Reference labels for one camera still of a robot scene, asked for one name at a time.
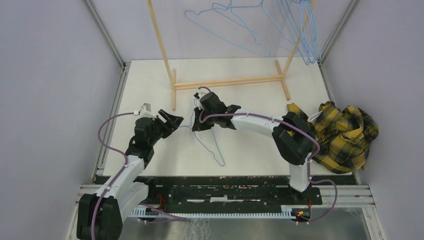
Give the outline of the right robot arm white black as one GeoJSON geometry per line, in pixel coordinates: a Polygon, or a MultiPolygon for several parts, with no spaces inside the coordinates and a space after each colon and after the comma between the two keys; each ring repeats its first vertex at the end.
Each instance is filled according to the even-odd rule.
{"type": "Polygon", "coordinates": [[[199,105],[194,108],[192,131],[223,129],[241,130],[270,137],[281,157],[289,165],[289,186],[302,193],[311,183],[310,162],[320,150],[308,122],[289,111],[284,116],[262,115],[239,105],[225,105],[212,91],[200,89],[194,94],[199,105]]]}

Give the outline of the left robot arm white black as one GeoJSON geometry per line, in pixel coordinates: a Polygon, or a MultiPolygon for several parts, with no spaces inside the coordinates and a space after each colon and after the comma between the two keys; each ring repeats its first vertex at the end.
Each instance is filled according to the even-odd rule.
{"type": "Polygon", "coordinates": [[[134,135],[126,151],[101,145],[124,157],[118,170],[95,192],[85,193],[78,202],[76,237],[79,240],[117,240],[123,224],[132,211],[149,196],[149,185],[137,181],[154,155],[154,145],[166,139],[182,124],[184,118],[159,110],[150,111],[149,104],[140,110],[121,113],[108,118],[108,123],[121,116],[136,116],[134,135]]]}

